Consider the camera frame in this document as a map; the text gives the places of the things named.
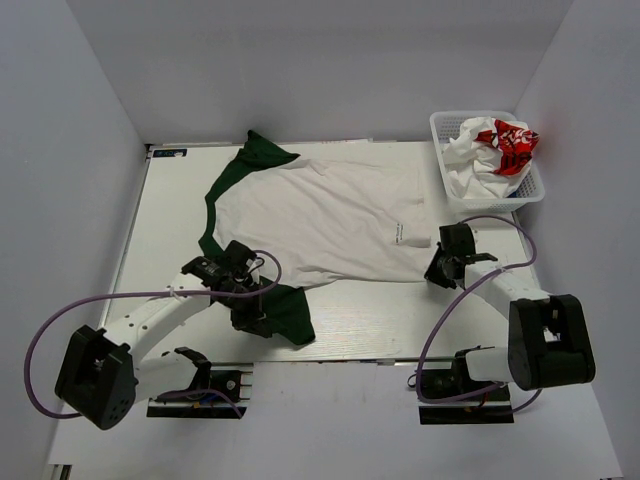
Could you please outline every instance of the white cloth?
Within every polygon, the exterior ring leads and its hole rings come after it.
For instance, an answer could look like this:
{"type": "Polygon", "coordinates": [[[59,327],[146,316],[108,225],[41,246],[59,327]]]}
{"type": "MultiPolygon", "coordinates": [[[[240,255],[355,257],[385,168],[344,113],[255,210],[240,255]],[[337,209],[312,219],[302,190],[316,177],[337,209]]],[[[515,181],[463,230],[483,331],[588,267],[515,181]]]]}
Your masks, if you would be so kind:
{"type": "MultiPolygon", "coordinates": [[[[524,122],[507,123],[529,129],[524,122]]],[[[502,151],[475,141],[478,133],[485,130],[495,132],[493,118],[469,118],[460,125],[460,136],[450,139],[442,151],[451,190],[456,197],[506,198],[518,189],[531,169],[529,162],[516,175],[493,173],[500,167],[502,151]]]]}
{"type": "MultiPolygon", "coordinates": [[[[299,158],[254,172],[216,201],[213,237],[273,253],[282,283],[421,282],[431,260],[421,168],[299,158]]],[[[261,274],[275,278],[267,259],[261,274]]]]}

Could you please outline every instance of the gray wall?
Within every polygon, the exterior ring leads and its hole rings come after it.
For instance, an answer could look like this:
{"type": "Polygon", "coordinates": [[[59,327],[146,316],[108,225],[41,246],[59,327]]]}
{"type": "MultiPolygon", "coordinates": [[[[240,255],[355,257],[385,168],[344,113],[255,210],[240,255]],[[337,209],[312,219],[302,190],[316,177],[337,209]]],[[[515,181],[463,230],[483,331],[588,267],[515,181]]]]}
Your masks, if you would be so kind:
{"type": "Polygon", "coordinates": [[[544,286],[582,300],[594,388],[625,478],[640,479],[640,5],[577,0],[516,113],[541,135],[547,197],[521,218],[544,286]]]}
{"type": "Polygon", "coordinates": [[[512,111],[571,0],[68,0],[148,143],[423,139],[512,111]]]}
{"type": "MultiPolygon", "coordinates": [[[[64,0],[0,2],[0,384],[3,478],[39,479],[55,423],[29,404],[30,338],[64,304],[110,283],[144,147],[64,0]]],[[[42,342],[34,380],[47,405],[69,334],[42,342]]]]}

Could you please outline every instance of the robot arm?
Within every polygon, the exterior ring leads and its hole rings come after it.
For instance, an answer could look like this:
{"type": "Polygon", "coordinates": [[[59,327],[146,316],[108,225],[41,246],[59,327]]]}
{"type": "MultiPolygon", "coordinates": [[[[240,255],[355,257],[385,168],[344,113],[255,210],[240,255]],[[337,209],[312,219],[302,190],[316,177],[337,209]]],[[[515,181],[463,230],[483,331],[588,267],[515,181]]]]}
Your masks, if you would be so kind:
{"type": "MultiPolygon", "coordinates": [[[[440,227],[441,243],[425,278],[445,288],[469,288],[502,265],[477,254],[471,228],[440,227]]],[[[552,295],[511,271],[485,281],[473,293],[509,322],[507,348],[478,348],[456,354],[458,384],[515,382],[523,390],[587,383],[595,362],[582,307],[572,295],[552,295]]]]}
{"type": "Polygon", "coordinates": [[[207,388],[211,363],[204,355],[185,347],[159,357],[148,354],[215,301],[232,309],[236,329],[270,337],[258,299],[260,286],[250,271],[256,258],[255,252],[231,242],[215,260],[197,257],[185,265],[167,286],[167,296],[148,300],[106,328],[78,329],[67,347],[56,395],[106,430],[122,420],[134,403],[169,390],[207,388]],[[208,291],[247,296],[214,297],[208,291]]]}

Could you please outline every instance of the cloth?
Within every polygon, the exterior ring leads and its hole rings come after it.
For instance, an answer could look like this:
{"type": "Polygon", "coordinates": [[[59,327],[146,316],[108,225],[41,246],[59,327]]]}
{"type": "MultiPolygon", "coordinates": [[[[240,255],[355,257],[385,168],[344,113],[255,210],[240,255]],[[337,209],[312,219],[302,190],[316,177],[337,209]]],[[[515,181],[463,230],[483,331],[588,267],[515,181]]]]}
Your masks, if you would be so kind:
{"type": "Polygon", "coordinates": [[[506,198],[531,169],[538,134],[524,122],[476,117],[442,152],[451,189],[459,198],[506,198]]]}
{"type": "MultiPolygon", "coordinates": [[[[339,278],[421,282],[432,256],[417,164],[411,171],[299,158],[250,131],[206,202],[205,255],[237,240],[282,264],[281,285],[265,296],[263,309],[297,344],[308,341],[311,326],[301,287],[339,278]]],[[[267,260],[260,273],[269,283],[276,270],[267,260]]]]}

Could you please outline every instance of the white plastic basket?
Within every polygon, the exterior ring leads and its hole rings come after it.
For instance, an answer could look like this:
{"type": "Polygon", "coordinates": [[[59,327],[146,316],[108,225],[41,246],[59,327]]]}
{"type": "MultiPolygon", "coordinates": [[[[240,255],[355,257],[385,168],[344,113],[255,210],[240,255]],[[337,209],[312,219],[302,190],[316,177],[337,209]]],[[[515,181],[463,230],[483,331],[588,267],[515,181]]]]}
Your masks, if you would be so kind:
{"type": "Polygon", "coordinates": [[[449,175],[447,174],[442,158],[442,149],[449,143],[450,138],[460,136],[460,124],[472,117],[494,117],[504,120],[505,122],[516,119],[508,112],[494,112],[489,110],[436,112],[431,115],[429,119],[431,134],[433,135],[433,143],[435,144],[436,154],[438,155],[438,164],[440,165],[440,174],[444,182],[444,189],[447,192],[447,200],[451,208],[461,213],[513,212],[527,203],[542,200],[544,198],[544,186],[542,185],[542,179],[540,178],[535,162],[531,165],[529,173],[524,177],[513,198],[462,199],[453,194],[451,184],[449,183],[449,175]]]}

